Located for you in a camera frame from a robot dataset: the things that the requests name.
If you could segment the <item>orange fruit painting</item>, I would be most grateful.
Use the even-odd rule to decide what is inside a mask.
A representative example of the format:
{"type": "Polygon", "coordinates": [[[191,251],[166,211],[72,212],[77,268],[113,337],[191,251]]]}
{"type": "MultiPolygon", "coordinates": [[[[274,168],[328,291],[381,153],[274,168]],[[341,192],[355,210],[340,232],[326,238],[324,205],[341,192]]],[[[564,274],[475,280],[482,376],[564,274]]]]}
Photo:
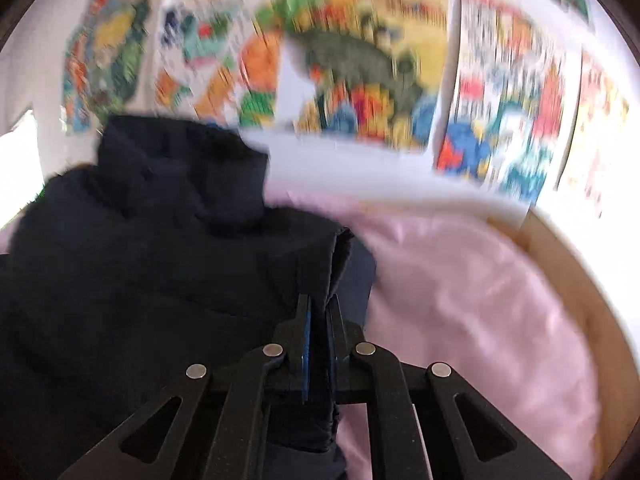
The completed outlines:
{"type": "Polygon", "coordinates": [[[153,53],[157,114],[229,127],[276,114],[282,32],[273,0],[162,0],[153,53]]]}

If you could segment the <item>pale yellow pig painting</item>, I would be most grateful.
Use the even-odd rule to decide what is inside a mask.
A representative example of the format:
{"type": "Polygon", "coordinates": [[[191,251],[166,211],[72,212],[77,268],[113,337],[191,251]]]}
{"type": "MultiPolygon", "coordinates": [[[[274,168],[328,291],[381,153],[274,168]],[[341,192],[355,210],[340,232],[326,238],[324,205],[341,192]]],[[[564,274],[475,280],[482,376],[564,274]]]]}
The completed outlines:
{"type": "Polygon", "coordinates": [[[615,186],[618,144],[628,126],[629,110],[614,81],[584,52],[577,115],[558,191],[596,218],[603,216],[615,186]]]}

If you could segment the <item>wooden bed frame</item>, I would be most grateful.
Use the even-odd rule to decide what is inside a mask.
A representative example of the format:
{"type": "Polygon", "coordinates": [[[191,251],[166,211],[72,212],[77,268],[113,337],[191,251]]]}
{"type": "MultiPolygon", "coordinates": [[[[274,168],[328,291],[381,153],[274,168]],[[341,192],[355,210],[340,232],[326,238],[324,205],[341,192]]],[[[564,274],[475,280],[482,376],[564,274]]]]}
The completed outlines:
{"type": "Polygon", "coordinates": [[[529,211],[518,228],[495,218],[487,223],[544,272],[565,310],[586,337],[596,364],[601,405],[595,479],[639,477],[639,372],[630,345],[608,300],[565,237],[529,211]]]}

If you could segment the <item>anime girl painting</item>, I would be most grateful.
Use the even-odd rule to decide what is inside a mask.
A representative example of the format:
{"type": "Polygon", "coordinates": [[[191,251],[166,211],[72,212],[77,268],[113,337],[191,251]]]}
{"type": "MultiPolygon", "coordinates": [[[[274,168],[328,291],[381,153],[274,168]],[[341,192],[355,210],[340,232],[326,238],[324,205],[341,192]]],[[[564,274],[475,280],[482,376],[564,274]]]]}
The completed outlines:
{"type": "Polygon", "coordinates": [[[63,63],[66,132],[84,133],[126,110],[139,87],[151,0],[92,0],[63,63]]]}

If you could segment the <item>pink bed sheet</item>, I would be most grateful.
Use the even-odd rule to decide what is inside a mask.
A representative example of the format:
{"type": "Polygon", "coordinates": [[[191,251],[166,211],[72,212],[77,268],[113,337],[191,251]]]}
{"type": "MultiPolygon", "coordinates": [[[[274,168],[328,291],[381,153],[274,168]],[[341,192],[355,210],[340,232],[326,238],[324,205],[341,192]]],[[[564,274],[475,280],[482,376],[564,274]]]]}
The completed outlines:
{"type": "Polygon", "coordinates": [[[445,362],[574,479],[596,464],[596,368],[585,337],[520,248],[480,219],[269,191],[321,214],[376,263],[366,337],[401,361],[445,362]]]}

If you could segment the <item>green hill flower painting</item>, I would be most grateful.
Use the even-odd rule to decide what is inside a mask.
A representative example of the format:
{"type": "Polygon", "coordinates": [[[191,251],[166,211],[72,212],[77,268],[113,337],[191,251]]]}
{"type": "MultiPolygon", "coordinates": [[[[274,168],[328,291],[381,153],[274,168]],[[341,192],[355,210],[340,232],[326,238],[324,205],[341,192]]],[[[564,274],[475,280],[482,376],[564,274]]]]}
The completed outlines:
{"type": "Polygon", "coordinates": [[[278,0],[314,96],[298,133],[401,151],[430,140],[448,51],[449,0],[278,0]]]}

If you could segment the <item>2024 calendar painting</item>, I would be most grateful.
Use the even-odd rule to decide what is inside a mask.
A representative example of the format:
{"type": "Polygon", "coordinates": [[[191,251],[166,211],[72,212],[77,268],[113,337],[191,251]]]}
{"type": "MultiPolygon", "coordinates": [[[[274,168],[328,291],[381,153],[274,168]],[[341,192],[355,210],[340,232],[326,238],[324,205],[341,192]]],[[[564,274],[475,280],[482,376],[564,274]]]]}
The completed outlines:
{"type": "Polygon", "coordinates": [[[436,167],[533,205],[577,110],[582,52],[516,0],[460,0],[454,98],[436,167]]]}

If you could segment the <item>black puffer jacket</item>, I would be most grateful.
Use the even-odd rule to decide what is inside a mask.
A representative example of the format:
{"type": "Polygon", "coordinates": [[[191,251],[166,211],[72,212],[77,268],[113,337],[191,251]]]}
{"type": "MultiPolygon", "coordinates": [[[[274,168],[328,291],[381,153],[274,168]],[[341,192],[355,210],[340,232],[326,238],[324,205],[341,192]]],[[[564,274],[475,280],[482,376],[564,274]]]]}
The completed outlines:
{"type": "Polygon", "coordinates": [[[120,115],[1,258],[1,474],[54,479],[193,364],[268,344],[298,300],[367,315],[375,261],[264,201],[268,157],[214,126],[120,115]]]}

